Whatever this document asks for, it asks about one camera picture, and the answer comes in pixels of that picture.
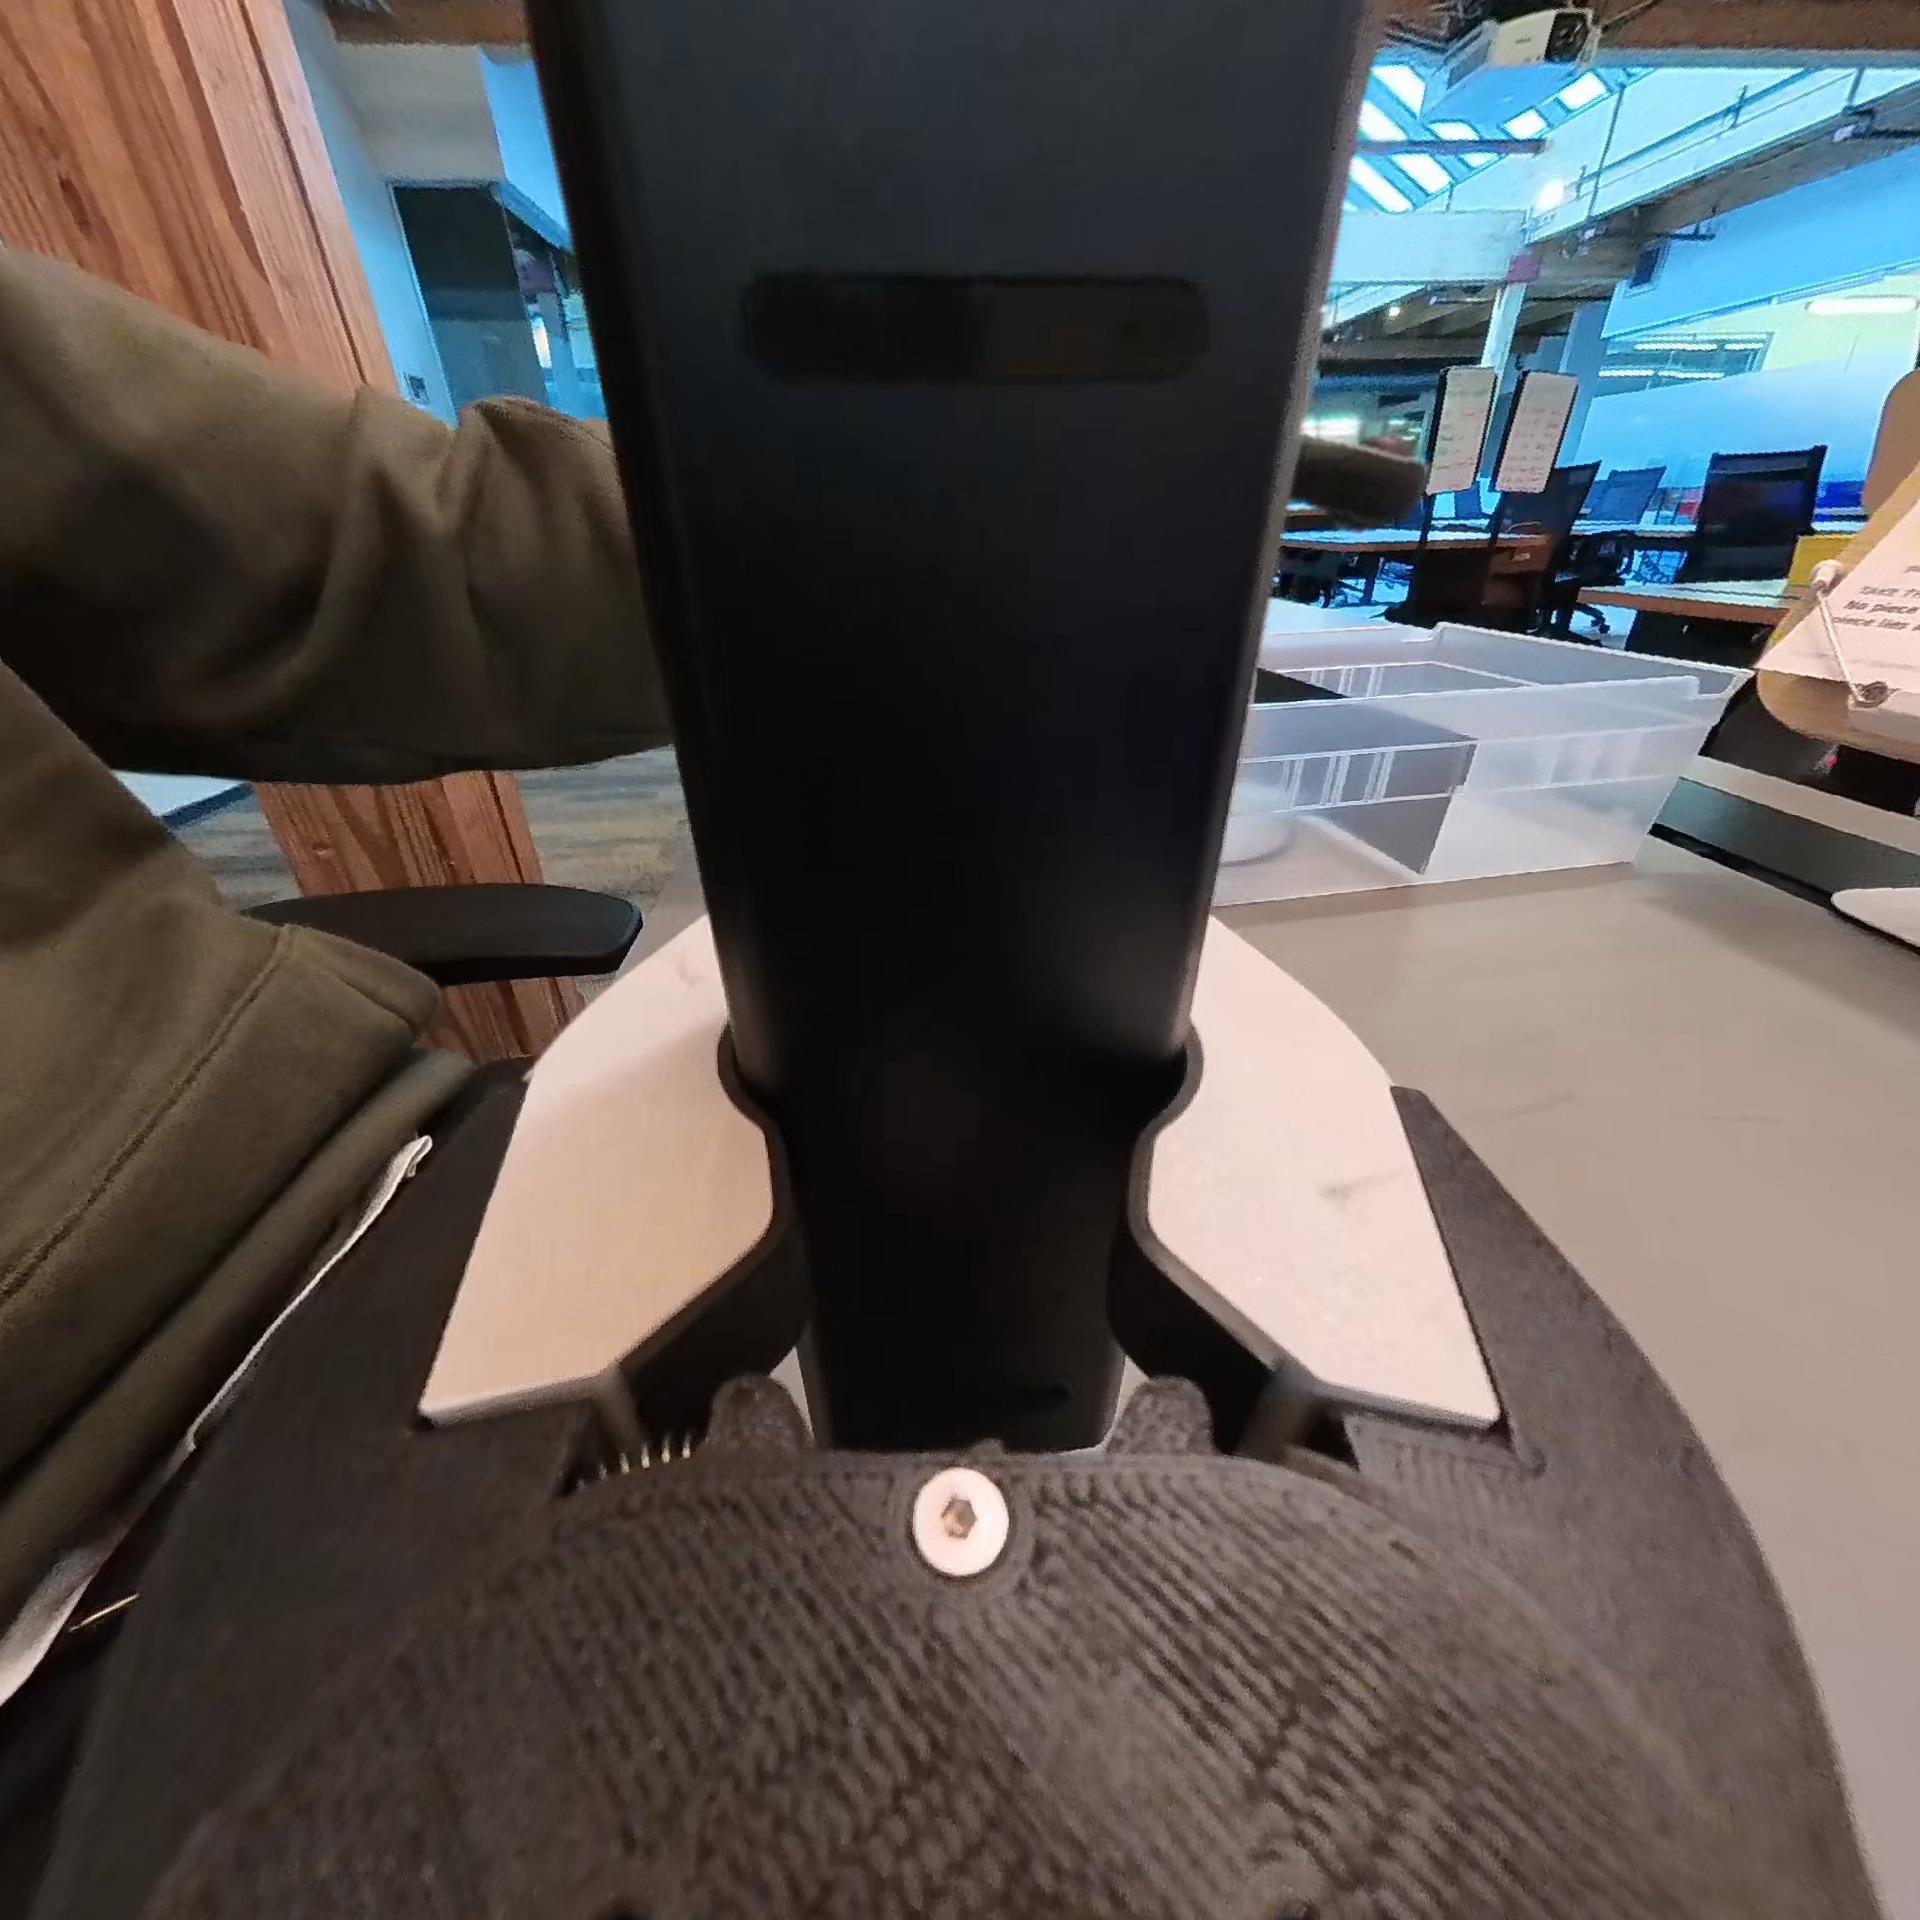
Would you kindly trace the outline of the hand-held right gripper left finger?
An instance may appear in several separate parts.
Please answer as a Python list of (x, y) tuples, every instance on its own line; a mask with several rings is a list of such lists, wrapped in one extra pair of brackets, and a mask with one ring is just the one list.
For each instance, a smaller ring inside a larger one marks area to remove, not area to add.
[(696, 916), (529, 1069), (417, 1410), (707, 1428), (718, 1389), (777, 1370), (807, 1316), (783, 1149), (739, 1080)]

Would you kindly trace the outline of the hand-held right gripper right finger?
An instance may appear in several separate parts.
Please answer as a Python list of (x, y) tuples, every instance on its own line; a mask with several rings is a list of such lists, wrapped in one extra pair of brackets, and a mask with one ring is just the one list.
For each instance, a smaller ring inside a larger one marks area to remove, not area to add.
[(1496, 1436), (1489, 1364), (1372, 1049), (1208, 920), (1180, 1069), (1127, 1180), (1125, 1357), (1193, 1386), (1221, 1452), (1340, 1452), (1350, 1419)]

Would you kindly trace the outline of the person's left forearm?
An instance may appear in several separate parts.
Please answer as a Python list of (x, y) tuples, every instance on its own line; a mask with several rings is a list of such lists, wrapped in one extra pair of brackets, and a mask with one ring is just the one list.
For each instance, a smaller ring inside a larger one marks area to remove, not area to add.
[(3, 265), (5, 774), (408, 785), (671, 744), (609, 437), (340, 394)]

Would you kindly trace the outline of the grey desk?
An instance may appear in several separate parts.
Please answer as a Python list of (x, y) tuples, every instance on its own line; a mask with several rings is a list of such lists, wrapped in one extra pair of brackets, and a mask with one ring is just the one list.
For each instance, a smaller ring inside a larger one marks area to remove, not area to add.
[(1916, 1915), (1916, 954), (1668, 843), (1223, 920), (1655, 1362), (1790, 1603), (1880, 1907)]

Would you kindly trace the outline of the wooden office desk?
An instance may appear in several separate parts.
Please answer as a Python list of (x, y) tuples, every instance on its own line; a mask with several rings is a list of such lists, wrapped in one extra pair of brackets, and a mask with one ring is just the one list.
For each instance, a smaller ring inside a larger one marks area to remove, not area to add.
[(1635, 614), (1719, 621), (1771, 632), (1808, 597), (1787, 581), (1737, 582), (1599, 582), (1576, 592), (1582, 608), (1617, 608)]

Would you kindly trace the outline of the white board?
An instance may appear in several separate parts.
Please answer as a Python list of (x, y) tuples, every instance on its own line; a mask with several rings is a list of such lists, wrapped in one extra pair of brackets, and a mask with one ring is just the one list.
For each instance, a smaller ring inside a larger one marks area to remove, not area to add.
[(1441, 373), (1423, 454), (1429, 496), (1456, 494), (1478, 480), (1499, 380), (1499, 370), (1487, 365)]
[(1495, 457), (1492, 490), (1496, 494), (1536, 496), (1547, 490), (1576, 397), (1576, 374), (1556, 370), (1520, 374)]

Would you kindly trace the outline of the black office chair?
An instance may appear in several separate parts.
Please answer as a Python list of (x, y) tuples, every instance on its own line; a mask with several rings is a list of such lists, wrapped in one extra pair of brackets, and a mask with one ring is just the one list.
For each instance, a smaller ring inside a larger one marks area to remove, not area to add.
[(1829, 448), (1715, 453), (1672, 585), (1783, 581), (1812, 532)]
[(1584, 514), (1599, 465), (1553, 466), (1534, 494), (1502, 492), (1489, 526), (1475, 619), (1496, 634), (1529, 634), (1545, 608)]

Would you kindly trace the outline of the clear plastic bin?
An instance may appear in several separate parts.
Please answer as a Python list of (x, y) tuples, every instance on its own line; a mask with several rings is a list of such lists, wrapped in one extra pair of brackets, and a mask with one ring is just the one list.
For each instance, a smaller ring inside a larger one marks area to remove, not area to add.
[(1272, 608), (1213, 908), (1630, 865), (1750, 675)]

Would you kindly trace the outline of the ceiling projector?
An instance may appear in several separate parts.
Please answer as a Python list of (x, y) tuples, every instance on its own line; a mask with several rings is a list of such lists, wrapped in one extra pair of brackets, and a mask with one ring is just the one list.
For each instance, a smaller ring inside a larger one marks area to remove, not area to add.
[(1487, 14), (1457, 35), (1441, 67), (1448, 89), (1534, 67), (1576, 69), (1592, 59), (1599, 22), (1589, 8)]

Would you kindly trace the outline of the wooden pillar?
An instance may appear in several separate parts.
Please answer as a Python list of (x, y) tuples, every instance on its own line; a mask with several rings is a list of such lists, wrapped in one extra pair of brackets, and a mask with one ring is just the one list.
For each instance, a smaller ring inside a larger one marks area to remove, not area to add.
[[(337, 394), (397, 394), (284, 5), (5, 2), (5, 241)], [(540, 882), (508, 774), (269, 785), (296, 889)]]

